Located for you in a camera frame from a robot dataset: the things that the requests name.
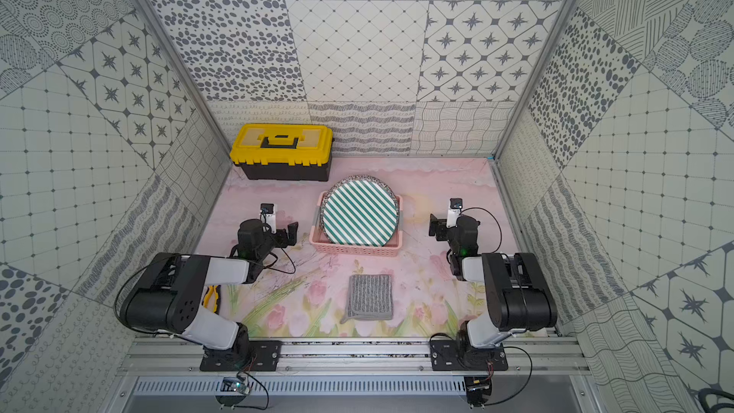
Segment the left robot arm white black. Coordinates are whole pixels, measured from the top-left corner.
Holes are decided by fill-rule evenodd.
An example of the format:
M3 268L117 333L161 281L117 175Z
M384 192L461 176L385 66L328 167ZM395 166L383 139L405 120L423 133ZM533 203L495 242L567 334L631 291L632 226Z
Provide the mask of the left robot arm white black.
M205 305L208 289L252 285L271 269L265 260L275 249L297 241L298 223L277 229L271 217L250 219L238 230L228 257L161 252L133 273L134 283L124 300L117 300L120 323L138 333L170 335L204 349L202 372L273 372L282 342L252 340L246 324L235 322Z

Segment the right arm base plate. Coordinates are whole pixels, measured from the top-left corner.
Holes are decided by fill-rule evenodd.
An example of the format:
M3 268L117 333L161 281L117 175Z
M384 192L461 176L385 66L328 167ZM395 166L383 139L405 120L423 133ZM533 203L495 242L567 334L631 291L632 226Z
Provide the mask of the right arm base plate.
M497 372L508 371L506 353L502 347L478 349L471 345L460 346L456 340L430 340L429 355L432 369L437 372Z

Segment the speckled grey plate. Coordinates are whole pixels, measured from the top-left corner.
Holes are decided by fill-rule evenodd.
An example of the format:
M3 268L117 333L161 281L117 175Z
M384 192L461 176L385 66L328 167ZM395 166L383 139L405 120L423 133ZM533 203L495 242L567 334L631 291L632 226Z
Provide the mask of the speckled grey plate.
M361 181L361 182L371 182L375 183L377 185L384 185L385 187L389 187L387 183L382 181L381 179L378 179L375 176L372 175L366 175L366 174L359 174L359 175L351 175L344 179L341 179L338 181L339 184L346 184L347 182L353 182L353 181Z

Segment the green striped plate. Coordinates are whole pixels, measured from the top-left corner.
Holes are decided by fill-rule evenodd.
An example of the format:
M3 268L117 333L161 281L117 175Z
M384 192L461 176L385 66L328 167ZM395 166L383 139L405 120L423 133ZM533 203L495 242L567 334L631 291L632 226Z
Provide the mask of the green striped plate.
M336 183L321 204L321 227L335 244L382 247L398 225L398 197L371 182Z

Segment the grey wiping cloth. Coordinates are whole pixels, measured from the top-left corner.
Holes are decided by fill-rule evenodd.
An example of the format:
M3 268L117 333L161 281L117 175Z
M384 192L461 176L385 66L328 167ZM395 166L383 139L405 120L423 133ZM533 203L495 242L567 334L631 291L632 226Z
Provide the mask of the grey wiping cloth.
M394 316L391 275L352 275L349 278L344 316L349 320L391 320Z

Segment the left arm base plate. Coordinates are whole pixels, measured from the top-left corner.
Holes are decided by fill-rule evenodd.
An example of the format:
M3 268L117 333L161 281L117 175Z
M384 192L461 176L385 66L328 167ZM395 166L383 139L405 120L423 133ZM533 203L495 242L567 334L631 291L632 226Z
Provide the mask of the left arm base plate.
M204 348L201 372L274 372L280 360L281 340L237 341L233 348Z

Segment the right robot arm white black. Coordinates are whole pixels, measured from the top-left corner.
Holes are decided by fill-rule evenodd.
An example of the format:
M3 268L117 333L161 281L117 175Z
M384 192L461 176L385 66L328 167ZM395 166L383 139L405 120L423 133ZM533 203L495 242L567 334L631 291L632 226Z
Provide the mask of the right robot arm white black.
M503 343L511 337L554 327L555 300L535 254L481 254L480 222L451 210L445 219L430 216L428 235L449 246L447 263L456 279L485 287L487 311L460 326L453 356L436 351L438 363L468 370L507 368Z

